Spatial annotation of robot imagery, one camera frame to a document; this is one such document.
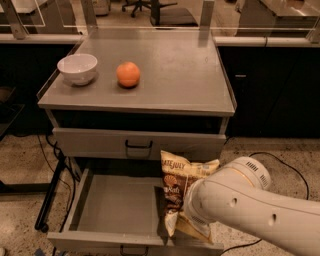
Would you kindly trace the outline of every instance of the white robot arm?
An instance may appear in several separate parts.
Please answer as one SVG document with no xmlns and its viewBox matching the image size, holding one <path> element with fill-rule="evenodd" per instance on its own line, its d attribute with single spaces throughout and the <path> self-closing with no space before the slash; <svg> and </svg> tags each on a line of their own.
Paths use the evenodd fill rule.
<svg viewBox="0 0 320 256">
<path fill-rule="evenodd" d="M 219 221 L 294 255 L 320 255 L 320 203 L 266 191 L 266 168 L 240 157 L 188 190 L 184 212 L 198 230 Z"/>
</svg>

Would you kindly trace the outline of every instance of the office chair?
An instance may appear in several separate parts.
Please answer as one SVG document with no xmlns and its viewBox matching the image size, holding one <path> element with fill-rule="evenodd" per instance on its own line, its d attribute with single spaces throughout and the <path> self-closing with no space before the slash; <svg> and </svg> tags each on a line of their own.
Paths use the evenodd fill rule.
<svg viewBox="0 0 320 256">
<path fill-rule="evenodd" d="M 151 0 L 150 22 L 153 26 L 198 26 L 193 15 L 187 8 L 168 8 L 163 7 L 176 5 L 177 3 L 161 4 L 159 0 Z"/>
<path fill-rule="evenodd" d="M 136 17 L 135 12 L 138 10 L 138 8 L 140 8 L 140 11 L 142 11 L 142 6 L 148 8 L 148 9 L 151 9 L 150 1 L 138 0 L 138 1 L 134 1 L 132 3 L 129 3 L 129 0 L 126 0 L 126 2 L 127 2 L 126 4 L 122 5 L 122 11 L 125 12 L 126 11 L 126 7 L 134 5 L 134 9 L 131 12 L 131 17 L 132 18 Z"/>
</svg>

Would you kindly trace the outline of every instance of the drawer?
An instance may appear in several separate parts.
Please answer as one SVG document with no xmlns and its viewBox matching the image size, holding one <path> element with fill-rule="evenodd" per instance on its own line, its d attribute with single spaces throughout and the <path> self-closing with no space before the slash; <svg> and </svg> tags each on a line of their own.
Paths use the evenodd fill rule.
<svg viewBox="0 0 320 256">
<path fill-rule="evenodd" d="M 59 147 L 71 157 L 160 160 L 165 150 L 190 161 L 208 161 L 220 156 L 225 135 L 55 128 Z"/>
<path fill-rule="evenodd" d="M 58 249 L 136 256 L 221 254 L 222 244 L 183 233 L 168 237 L 158 161 L 106 161 L 100 169 L 84 171 L 63 231 L 48 233 Z"/>
</svg>

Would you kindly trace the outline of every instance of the terrazzo floor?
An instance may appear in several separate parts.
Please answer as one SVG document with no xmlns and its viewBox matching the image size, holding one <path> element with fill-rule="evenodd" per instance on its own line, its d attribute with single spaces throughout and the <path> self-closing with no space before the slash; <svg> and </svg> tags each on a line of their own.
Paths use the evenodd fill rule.
<svg viewBox="0 0 320 256">
<path fill-rule="evenodd" d="M 318 139 L 275 139 L 275 138 L 230 138 L 223 148 L 221 165 L 255 152 L 270 153 L 296 168 L 305 177 L 310 188 L 310 200 L 320 201 L 320 140 Z M 7 135 L 0 142 L 0 179 L 5 184 L 46 183 L 51 180 L 52 169 L 57 163 L 53 148 L 44 135 L 15 137 Z M 270 191 L 297 198 L 306 197 L 306 186 L 301 177 L 291 168 L 284 166 L 269 154 L 253 156 L 269 170 L 273 183 Z M 58 232 L 66 207 L 70 200 L 72 180 L 63 171 L 48 215 L 49 231 Z M 34 255 L 37 249 L 52 255 L 53 246 L 46 234 L 34 229 L 44 194 L 0 197 L 0 246 L 7 255 Z M 256 237 L 215 223 L 214 241 L 224 244 L 225 249 L 257 241 Z M 68 252 L 66 255 L 104 255 Z M 267 242 L 231 250 L 224 255 L 291 255 Z"/>
</svg>

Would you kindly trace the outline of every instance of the glass panel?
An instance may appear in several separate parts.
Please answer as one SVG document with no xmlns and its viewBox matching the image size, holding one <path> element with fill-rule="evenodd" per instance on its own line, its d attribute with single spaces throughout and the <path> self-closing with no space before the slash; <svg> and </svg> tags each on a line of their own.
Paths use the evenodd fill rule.
<svg viewBox="0 0 320 256">
<path fill-rule="evenodd" d="M 11 1 L 29 34 L 79 34 L 86 30 L 80 0 Z M 0 5 L 1 33 L 10 33 L 9 22 Z"/>
<path fill-rule="evenodd" d="M 99 27 L 153 27 L 152 12 L 142 7 L 134 13 L 134 6 L 125 0 L 93 0 Z M 160 9 L 161 13 L 186 8 L 198 25 L 203 11 L 202 0 L 160 0 L 162 4 L 177 5 Z M 273 36 L 306 37 L 320 16 L 319 0 L 215 0 L 210 28 L 215 36 Z"/>
<path fill-rule="evenodd" d="M 320 15 L 318 0 L 216 0 L 217 35 L 306 37 Z"/>
</svg>

